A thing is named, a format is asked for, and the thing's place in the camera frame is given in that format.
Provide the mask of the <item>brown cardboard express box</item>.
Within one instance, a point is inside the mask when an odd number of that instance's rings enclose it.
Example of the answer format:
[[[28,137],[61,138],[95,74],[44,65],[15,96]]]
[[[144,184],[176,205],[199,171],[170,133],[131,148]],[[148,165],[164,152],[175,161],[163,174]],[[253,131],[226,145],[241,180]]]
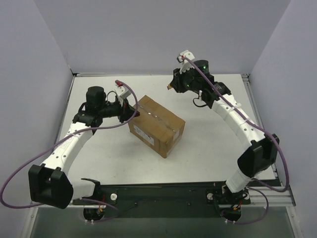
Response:
[[[167,158],[182,138],[185,121],[147,95],[138,101],[138,112],[128,123],[130,132]]]

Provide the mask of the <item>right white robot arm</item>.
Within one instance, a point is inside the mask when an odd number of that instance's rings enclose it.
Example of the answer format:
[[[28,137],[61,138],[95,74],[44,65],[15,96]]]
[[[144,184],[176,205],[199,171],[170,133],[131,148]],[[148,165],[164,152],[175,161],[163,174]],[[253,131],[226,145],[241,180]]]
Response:
[[[198,99],[217,113],[235,133],[244,153],[238,158],[237,171],[225,182],[231,193],[242,191],[259,173],[275,163],[278,138],[267,135],[242,110],[229,88],[209,73],[206,60],[178,58],[181,67],[173,71],[168,88],[177,93],[194,92]]]

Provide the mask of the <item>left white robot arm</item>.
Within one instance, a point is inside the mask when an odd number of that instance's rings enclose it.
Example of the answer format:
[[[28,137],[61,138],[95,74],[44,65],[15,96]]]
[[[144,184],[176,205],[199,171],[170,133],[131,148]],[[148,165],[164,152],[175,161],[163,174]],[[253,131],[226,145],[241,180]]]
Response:
[[[103,87],[89,87],[86,101],[74,116],[65,137],[40,165],[31,166],[28,179],[33,202],[64,209],[76,199],[85,198],[91,204],[101,200],[98,181],[89,178],[71,181],[68,172],[85,143],[103,128],[104,119],[117,117],[122,126],[140,115],[128,102],[128,97],[135,94],[132,89],[119,80],[115,83],[114,102],[107,100]]]

